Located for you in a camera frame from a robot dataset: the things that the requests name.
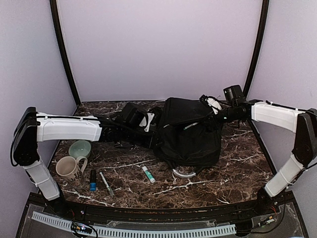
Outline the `white glue stick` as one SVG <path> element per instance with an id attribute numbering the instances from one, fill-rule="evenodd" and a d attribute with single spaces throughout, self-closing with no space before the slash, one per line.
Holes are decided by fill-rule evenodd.
<path id="1" fill-rule="evenodd" d="M 151 183 L 156 182 L 155 178 L 153 177 L 153 175 L 151 174 L 151 172 L 148 170 L 146 166 L 143 166 L 142 170 L 144 171 L 145 175 L 147 176 L 147 178 L 149 179 Z"/>

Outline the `black student bag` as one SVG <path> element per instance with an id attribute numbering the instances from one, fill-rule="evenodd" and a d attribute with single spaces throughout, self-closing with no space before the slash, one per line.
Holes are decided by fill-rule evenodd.
<path id="1" fill-rule="evenodd" d="M 197 174 L 215 165 L 221 154 L 222 124 L 210 121 L 213 114 L 200 101 L 168 98 L 157 126 L 154 154 L 172 169 L 192 166 Z M 195 122 L 196 126 L 183 130 Z"/>

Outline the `white thin pen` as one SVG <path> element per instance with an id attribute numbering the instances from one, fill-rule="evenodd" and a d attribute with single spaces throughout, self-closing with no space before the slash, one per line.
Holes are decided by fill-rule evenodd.
<path id="1" fill-rule="evenodd" d="M 106 188 L 107 188 L 107 190 L 108 190 L 110 196 L 114 197 L 114 192 L 113 192 L 113 190 L 111 189 L 111 187 L 109 186 L 109 184 L 108 184 L 106 178 L 104 177 L 103 173 L 102 173 L 102 172 L 99 172 L 99 174 L 100 174 L 100 176 L 101 176 L 101 178 L 102 178 L 102 180 L 103 180 L 103 182 L 104 182 L 104 184 L 105 184 L 105 186 L 106 186 Z"/>

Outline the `black marker blue cap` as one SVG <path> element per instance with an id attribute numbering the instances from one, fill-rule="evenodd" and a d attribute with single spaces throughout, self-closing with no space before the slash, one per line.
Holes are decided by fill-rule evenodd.
<path id="1" fill-rule="evenodd" d="M 97 183 L 96 183 L 96 170 L 92 169 L 90 171 L 90 191 L 96 191 Z"/>

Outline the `white pen blue cap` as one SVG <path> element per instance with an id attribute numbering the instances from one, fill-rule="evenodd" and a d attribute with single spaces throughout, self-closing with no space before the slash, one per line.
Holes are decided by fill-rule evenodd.
<path id="1" fill-rule="evenodd" d="M 198 124 L 198 122 L 192 123 L 192 124 L 190 124 L 190 125 L 184 127 L 183 130 L 187 130 L 187 129 L 193 127 L 193 126 L 196 126 L 197 124 Z"/>

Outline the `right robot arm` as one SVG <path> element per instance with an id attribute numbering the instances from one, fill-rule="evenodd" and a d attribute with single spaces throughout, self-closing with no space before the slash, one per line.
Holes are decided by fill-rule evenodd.
<path id="1" fill-rule="evenodd" d="M 295 134 L 294 148 L 288 161 L 264 186 L 264 194 L 253 203 L 253 211 L 263 215 L 272 207 L 272 200 L 288 185 L 291 185 L 317 156 L 317 111 L 303 110 L 275 104 L 269 101 L 246 100 L 241 87 L 233 85 L 224 89 L 226 108 L 218 99 L 207 97 L 204 101 L 211 107 L 213 118 L 219 123 L 235 120 L 253 120 L 272 124 Z"/>

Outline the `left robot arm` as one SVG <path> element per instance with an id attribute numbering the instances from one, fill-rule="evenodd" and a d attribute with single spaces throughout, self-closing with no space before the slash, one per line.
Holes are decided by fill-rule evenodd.
<path id="1" fill-rule="evenodd" d="M 58 116 L 40 113 L 28 107 L 13 134 L 11 164 L 21 166 L 31 177 L 50 207 L 66 216 L 70 206 L 38 153 L 38 143 L 50 140 L 86 140 L 91 142 L 127 141 L 146 148 L 151 145 L 150 126 L 154 113 L 132 109 L 111 117 Z"/>

